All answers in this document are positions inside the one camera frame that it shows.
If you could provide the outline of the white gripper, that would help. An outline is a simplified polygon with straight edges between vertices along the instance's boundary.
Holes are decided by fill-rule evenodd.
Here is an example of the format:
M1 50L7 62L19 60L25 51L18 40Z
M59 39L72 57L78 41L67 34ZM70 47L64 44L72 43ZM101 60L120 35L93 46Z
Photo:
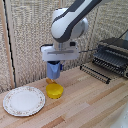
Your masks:
M68 41L64 43L45 44L41 47L43 61L74 60L79 57L77 43Z

